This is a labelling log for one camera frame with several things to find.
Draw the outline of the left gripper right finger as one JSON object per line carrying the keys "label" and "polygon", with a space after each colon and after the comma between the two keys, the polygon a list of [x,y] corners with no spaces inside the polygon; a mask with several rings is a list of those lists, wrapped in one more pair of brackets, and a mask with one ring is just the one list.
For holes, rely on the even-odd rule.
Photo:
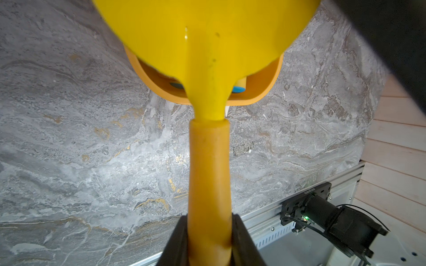
{"label": "left gripper right finger", "polygon": [[241,217],[233,214],[232,266],[266,266]]}

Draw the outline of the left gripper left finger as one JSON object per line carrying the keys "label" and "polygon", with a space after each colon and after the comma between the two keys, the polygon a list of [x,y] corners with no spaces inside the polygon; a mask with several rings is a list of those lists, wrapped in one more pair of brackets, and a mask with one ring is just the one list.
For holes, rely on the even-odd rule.
{"label": "left gripper left finger", "polygon": [[187,216],[181,216],[168,240],[157,266],[188,266]]}

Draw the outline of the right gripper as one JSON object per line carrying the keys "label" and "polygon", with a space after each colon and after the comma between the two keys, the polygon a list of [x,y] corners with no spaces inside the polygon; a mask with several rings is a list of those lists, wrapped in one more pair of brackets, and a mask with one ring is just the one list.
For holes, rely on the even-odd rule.
{"label": "right gripper", "polygon": [[425,112],[425,1],[340,0],[335,4]]}

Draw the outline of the yellow storage box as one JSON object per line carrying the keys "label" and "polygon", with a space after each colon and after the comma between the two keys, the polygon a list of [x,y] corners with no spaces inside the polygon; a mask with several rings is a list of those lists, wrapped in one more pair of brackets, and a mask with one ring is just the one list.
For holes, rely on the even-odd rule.
{"label": "yellow storage box", "polygon": [[[172,86],[176,80],[162,75],[145,64],[127,47],[126,55],[134,71],[143,83],[159,97],[175,104],[189,105],[190,102],[183,89]],[[273,88],[282,67],[283,55],[261,71],[246,77],[246,89],[241,93],[232,93],[227,106],[251,105],[261,100]]]}

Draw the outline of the yellow scoop blue tip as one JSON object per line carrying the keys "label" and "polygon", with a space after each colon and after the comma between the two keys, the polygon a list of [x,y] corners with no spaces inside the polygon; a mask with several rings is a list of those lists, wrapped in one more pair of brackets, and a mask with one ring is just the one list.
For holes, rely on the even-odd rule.
{"label": "yellow scoop blue tip", "polygon": [[234,84],[277,59],[306,28],[318,1],[95,1],[142,61],[182,83],[190,122],[188,257],[231,260],[230,124]]}

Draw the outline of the yellow scoop blue-tipped handle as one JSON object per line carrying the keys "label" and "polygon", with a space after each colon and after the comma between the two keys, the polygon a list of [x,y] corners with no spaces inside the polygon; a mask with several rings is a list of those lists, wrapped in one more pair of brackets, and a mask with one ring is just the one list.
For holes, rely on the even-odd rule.
{"label": "yellow scoop blue-tipped handle", "polygon": [[239,79],[234,84],[232,93],[233,94],[243,93],[246,90],[246,81],[247,81],[247,77]]}

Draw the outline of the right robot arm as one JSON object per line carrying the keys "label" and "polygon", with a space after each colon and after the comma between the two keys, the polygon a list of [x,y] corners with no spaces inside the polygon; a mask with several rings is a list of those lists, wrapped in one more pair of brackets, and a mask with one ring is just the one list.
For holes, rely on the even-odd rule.
{"label": "right robot arm", "polygon": [[[336,1],[385,65],[426,110],[426,3],[425,1]],[[307,196],[302,208],[336,248],[348,257],[356,255],[368,265],[377,236],[389,229],[375,222],[371,213],[351,205],[334,206],[318,195]]]}

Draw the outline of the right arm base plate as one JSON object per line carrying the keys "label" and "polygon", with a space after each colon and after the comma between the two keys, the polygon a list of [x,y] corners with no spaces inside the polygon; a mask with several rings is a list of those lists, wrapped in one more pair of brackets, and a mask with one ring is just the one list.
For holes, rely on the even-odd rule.
{"label": "right arm base plate", "polygon": [[287,226],[292,223],[288,217],[291,218],[302,218],[303,212],[307,201],[314,196],[319,196],[324,200],[328,200],[329,192],[332,184],[330,182],[324,182],[313,188],[309,188],[306,191],[299,192],[296,195],[291,196],[289,199],[284,200],[281,205],[280,220],[282,226]]}

